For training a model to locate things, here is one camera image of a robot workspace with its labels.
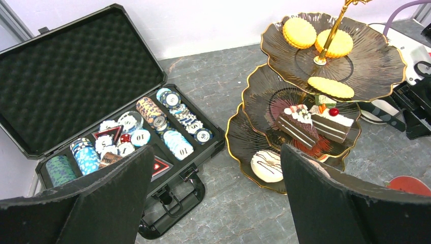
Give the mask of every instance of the white wall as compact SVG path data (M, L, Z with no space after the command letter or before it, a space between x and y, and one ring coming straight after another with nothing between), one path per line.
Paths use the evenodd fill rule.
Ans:
M373 0L350 6L346 16L365 23L386 22L412 0ZM6 0L34 35L53 29L112 3L126 8L158 59L260 43L266 27L287 14L325 12L338 15L344 0ZM417 8L402 11L410 18Z
M0 129L0 199L28 196L36 160L28 160Z
M18 41L2 26L0 20L0 51L18 44Z

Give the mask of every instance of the black carrying case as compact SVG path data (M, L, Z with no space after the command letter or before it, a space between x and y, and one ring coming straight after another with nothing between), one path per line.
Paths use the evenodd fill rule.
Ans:
M69 149L73 140L86 137L94 143L92 133L101 122L136 111L136 102L150 97L194 148L187 158L177 160L144 122L155 155L173 165L150 183L146 196L147 207L160 202L166 211L153 223L141 220L139 233L155 239L202 201L205 187L197 167L225 145L224 131L176 85L166 84L167 78L125 9L113 4L0 53L0 123L27 158L40 160L36 173L49 189L53 187L45 167L49 159L66 155L74 163ZM212 131L210 141L200 145L156 99L162 87L180 94L181 102ZM72 167L81 177L78 165ZM170 188L181 182L194 189L178 200ZM173 201L177 204L167 209Z

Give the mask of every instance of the red object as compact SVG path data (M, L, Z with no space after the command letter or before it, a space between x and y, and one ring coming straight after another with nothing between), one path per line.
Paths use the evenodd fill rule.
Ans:
M421 180L411 176L398 176L387 186L390 189L431 197L431 189Z
M337 108L331 108L329 110L329 115L331 116L337 116L340 113L340 111Z
M165 163L163 159L155 156L154 158L154 166L152 167L153 171L152 171L152 177L168 170L170 168L170 166L167 164L167 162Z
M120 136L120 142L124 143L124 142L130 142L131 140L131 136L129 134L124 134Z

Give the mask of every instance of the cookie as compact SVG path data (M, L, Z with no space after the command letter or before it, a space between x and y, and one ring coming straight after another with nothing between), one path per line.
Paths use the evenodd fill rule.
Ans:
M306 49L316 41L316 30L305 19L291 18L283 25L283 36L294 48Z
M355 95L355 91L350 86L336 80L310 77L308 83L315 89L337 98L352 98Z
M317 40L314 44L317 51L321 52L323 50L323 46L325 46L326 40L328 39L330 29L324 30L320 32L317 36ZM344 57L349 54L353 49L353 39L352 37L343 30L338 30L335 34L334 39L329 45L328 51L326 52L327 57Z

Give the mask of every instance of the red triangle chip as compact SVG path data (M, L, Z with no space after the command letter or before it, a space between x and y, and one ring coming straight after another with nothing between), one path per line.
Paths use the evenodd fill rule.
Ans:
M114 128L110 128L104 131L99 131L93 133L94 138L97 140L97 138L104 136L104 135L110 135L114 139L114 145L117 145L118 140L120 139L121 133L122 133L123 126L117 126Z
M168 170L171 166L169 165L168 162L164 161L163 159L155 156L154 158L154 166L153 166L153 171L152 171L152 176L156 176L162 172L165 172L166 170Z

